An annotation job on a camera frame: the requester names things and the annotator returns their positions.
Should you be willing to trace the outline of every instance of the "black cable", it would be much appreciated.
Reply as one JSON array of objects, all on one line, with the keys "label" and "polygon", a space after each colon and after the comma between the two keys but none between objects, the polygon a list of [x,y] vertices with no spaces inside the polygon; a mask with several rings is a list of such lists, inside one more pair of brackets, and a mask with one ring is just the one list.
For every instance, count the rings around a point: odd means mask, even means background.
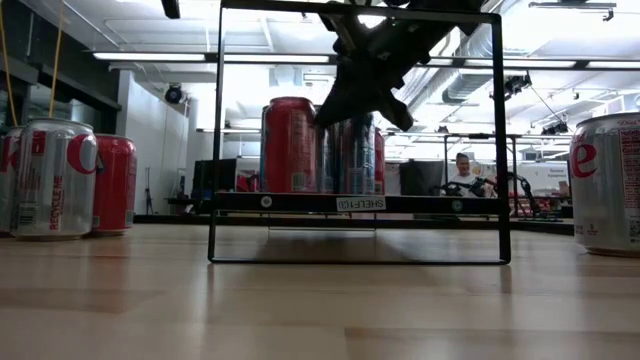
[{"label": "black cable", "polygon": [[542,103],[544,104],[544,106],[547,107],[547,109],[549,109],[549,111],[551,111],[551,113],[558,118],[558,120],[563,121],[562,118],[560,116],[558,116],[558,114],[556,114],[555,111],[553,111],[553,109],[547,104],[546,101],[544,101],[544,99],[542,98],[542,96],[540,96],[540,94],[538,94],[538,92],[536,91],[536,89],[533,86],[530,86],[531,90],[533,90],[533,92],[536,94],[536,96],[538,97],[538,99],[540,99],[540,101],[542,101]]}]

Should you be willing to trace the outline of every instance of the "man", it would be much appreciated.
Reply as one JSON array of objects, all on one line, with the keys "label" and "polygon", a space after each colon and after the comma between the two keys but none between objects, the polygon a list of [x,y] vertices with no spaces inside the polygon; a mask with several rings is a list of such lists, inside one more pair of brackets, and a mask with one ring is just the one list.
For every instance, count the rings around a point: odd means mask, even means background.
[{"label": "man", "polygon": [[[456,168],[458,169],[458,174],[449,179],[449,181],[462,183],[462,184],[471,184],[473,183],[477,176],[471,173],[471,165],[469,164],[469,157],[463,153],[458,153],[456,155]],[[493,195],[493,187],[489,184],[484,184],[482,186],[484,189],[485,196],[491,197]],[[469,189],[460,187],[460,193],[464,197],[477,197],[473,193],[469,193]]]},{"label": "man", "polygon": [[[469,164],[469,157],[463,153],[456,155],[456,168],[458,168],[458,174],[449,179],[449,181],[459,182],[463,184],[471,184],[476,176],[471,174],[471,166]],[[463,188],[463,195],[466,196],[469,191]]]}]

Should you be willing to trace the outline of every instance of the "yellow rope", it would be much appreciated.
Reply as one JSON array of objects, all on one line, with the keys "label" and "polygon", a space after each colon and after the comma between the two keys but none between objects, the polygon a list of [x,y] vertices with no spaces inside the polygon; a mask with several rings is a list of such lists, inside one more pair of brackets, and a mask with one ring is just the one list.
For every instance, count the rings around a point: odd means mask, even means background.
[{"label": "yellow rope", "polygon": [[53,117],[53,105],[56,96],[56,82],[58,80],[58,63],[60,62],[60,43],[62,42],[62,20],[64,10],[64,0],[60,0],[60,10],[58,14],[58,42],[56,44],[56,58],[53,65],[53,83],[51,84],[51,100],[49,101],[49,117]]},{"label": "yellow rope", "polygon": [[2,6],[0,6],[0,36],[2,36],[2,55],[4,57],[4,70],[7,76],[7,92],[9,93],[9,105],[11,106],[11,118],[13,119],[13,126],[18,126],[18,119],[16,118],[16,107],[13,103],[13,90],[11,89],[11,73],[9,72],[9,55],[7,55],[7,40],[4,36],[4,14],[2,13]]}]

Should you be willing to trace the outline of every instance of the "fluorescent ceiling light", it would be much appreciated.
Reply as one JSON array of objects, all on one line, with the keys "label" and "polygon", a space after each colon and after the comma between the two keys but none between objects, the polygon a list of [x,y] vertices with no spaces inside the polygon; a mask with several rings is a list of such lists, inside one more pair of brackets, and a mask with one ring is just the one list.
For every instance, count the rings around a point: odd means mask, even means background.
[{"label": "fluorescent ceiling light", "polygon": [[116,2],[130,2],[130,3],[136,3],[136,4],[158,4],[160,3],[158,0],[116,0]]},{"label": "fluorescent ceiling light", "polygon": [[565,67],[570,68],[576,64],[575,61],[567,60],[505,60],[504,66],[508,67],[526,67],[526,68],[549,68],[549,67]]},{"label": "fluorescent ceiling light", "polygon": [[358,15],[358,21],[367,28],[371,29],[383,22],[385,19],[384,16],[378,15]]},{"label": "fluorescent ceiling light", "polygon": [[335,76],[329,74],[304,74],[302,75],[304,81],[335,81]]},{"label": "fluorescent ceiling light", "polygon": [[434,59],[429,60],[426,66],[450,66],[453,63],[453,59]]},{"label": "fluorescent ceiling light", "polygon": [[419,132],[396,132],[395,136],[417,136],[417,137],[445,137],[443,133],[419,133]]},{"label": "fluorescent ceiling light", "polygon": [[329,63],[326,55],[228,54],[224,61],[261,63]]},{"label": "fluorescent ceiling light", "polygon": [[93,53],[98,60],[113,61],[204,61],[204,54],[99,52]]},{"label": "fluorescent ceiling light", "polygon": [[640,69],[640,61],[591,61],[588,68]]},{"label": "fluorescent ceiling light", "polygon": [[[570,60],[529,60],[529,59],[505,59],[505,67],[523,68],[570,68],[576,62]],[[469,59],[465,62],[467,66],[493,66],[492,59]]]},{"label": "fluorescent ceiling light", "polygon": [[[463,75],[493,75],[493,69],[460,69],[458,70]],[[525,76],[526,70],[505,70],[504,74],[507,76]]]},{"label": "fluorescent ceiling light", "polygon": [[591,3],[579,3],[574,1],[571,3],[562,2],[530,2],[530,8],[540,9],[578,9],[578,10],[607,10],[618,7],[618,4],[612,2],[591,2]]},{"label": "fluorescent ceiling light", "polygon": [[571,140],[573,136],[571,135],[522,135],[521,138],[522,139],[541,139],[541,140],[545,140],[545,139],[566,139],[566,140]]},{"label": "fluorescent ceiling light", "polygon": [[[214,132],[215,129],[198,129],[201,132]],[[260,129],[222,129],[223,134],[260,134]]]}]

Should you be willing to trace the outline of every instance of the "white wall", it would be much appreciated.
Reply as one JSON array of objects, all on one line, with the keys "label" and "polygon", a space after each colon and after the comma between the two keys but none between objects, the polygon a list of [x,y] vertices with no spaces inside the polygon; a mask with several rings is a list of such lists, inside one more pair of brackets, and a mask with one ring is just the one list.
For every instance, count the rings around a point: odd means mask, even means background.
[{"label": "white wall", "polygon": [[224,141],[222,143],[222,158],[235,159],[238,156],[260,156],[260,142],[258,141]]},{"label": "white wall", "polygon": [[135,82],[129,71],[120,76],[118,135],[136,144],[138,174],[136,214],[146,214],[146,168],[150,170],[149,187],[153,210],[168,214],[165,198],[172,197],[178,186],[178,169],[186,167],[188,120],[183,114]]},{"label": "white wall", "polygon": [[196,132],[199,122],[206,121],[213,113],[206,99],[191,99],[189,102],[189,135],[187,145],[187,171],[185,173],[185,194],[191,195],[195,162],[213,159],[213,133]]}]

